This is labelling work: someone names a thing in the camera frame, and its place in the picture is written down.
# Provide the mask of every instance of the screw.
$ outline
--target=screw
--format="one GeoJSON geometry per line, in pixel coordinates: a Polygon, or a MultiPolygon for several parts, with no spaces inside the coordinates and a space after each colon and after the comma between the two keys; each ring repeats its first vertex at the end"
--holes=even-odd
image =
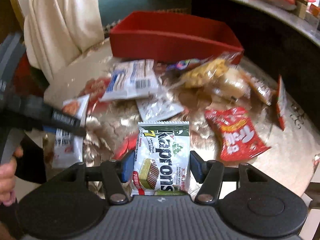
{"type": "Polygon", "coordinates": [[[116,193],[111,195],[110,200],[113,203],[119,203],[119,202],[125,201],[125,195],[116,193]]]}
{"type": "Polygon", "coordinates": [[[213,200],[213,196],[211,196],[210,194],[200,194],[198,196],[198,200],[202,203],[207,203],[213,200]]]}

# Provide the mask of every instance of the round table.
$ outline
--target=round table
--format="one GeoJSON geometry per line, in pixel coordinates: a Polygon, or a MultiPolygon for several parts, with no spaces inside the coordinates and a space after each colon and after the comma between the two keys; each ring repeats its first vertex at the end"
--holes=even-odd
{"type": "MultiPolygon", "coordinates": [[[[76,97],[89,79],[109,76],[111,66],[117,61],[119,59],[112,57],[110,43],[106,40],[82,55],[69,67],[60,70],[46,90],[44,100],[61,107],[64,100],[76,97]]],[[[244,57],[240,66],[262,78],[270,87],[276,88],[276,82],[248,58],[244,57]]],[[[201,98],[199,93],[187,97],[182,95],[179,96],[181,103],[187,104],[189,96],[201,98]]],[[[202,104],[204,107],[210,104],[210,102],[205,103],[206,98],[199,100],[204,102],[202,104]]],[[[302,195],[314,173],[313,160],[320,150],[320,133],[290,95],[287,95],[287,100],[284,131],[273,120],[272,106],[267,107],[259,103],[252,105],[250,117],[255,129],[271,149],[253,158],[249,163],[297,195],[302,195]]],[[[190,108],[186,117],[191,127],[191,150],[195,150],[205,161],[219,160],[218,142],[201,113],[202,111],[198,111],[197,108],[190,108]]],[[[238,163],[225,163],[225,165],[237,166],[238,163]]],[[[194,196],[199,187],[200,185],[191,178],[189,193],[194,196]]]]}

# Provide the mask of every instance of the wafer image on package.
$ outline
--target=wafer image on package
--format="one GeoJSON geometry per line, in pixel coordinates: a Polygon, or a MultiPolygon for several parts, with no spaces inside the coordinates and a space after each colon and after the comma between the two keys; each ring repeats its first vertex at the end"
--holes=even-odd
{"type": "Polygon", "coordinates": [[[144,159],[139,171],[139,179],[143,187],[155,189],[158,176],[159,169],[156,161],[154,159],[144,159]]]}

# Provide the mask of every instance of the finger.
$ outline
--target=finger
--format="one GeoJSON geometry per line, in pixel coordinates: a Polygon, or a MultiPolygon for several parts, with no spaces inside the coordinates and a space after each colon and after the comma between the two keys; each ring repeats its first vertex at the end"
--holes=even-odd
{"type": "Polygon", "coordinates": [[[19,146],[16,151],[13,153],[17,158],[21,158],[23,156],[23,149],[19,146]]]}
{"type": "Polygon", "coordinates": [[[11,194],[10,192],[8,193],[4,193],[4,194],[0,194],[0,202],[7,202],[10,200],[11,194]]]}
{"type": "Polygon", "coordinates": [[[0,166],[0,179],[9,179],[14,177],[17,168],[17,161],[11,158],[9,163],[0,166]]]}
{"type": "Polygon", "coordinates": [[[14,189],[16,184],[15,178],[0,180],[0,194],[6,194],[14,189]]]}

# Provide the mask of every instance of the kaprons wafer package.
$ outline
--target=kaprons wafer package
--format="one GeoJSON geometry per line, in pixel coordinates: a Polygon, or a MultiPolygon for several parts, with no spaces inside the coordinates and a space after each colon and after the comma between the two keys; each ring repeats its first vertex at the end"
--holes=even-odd
{"type": "Polygon", "coordinates": [[[132,195],[183,194],[190,183],[189,122],[139,122],[132,195]]]}

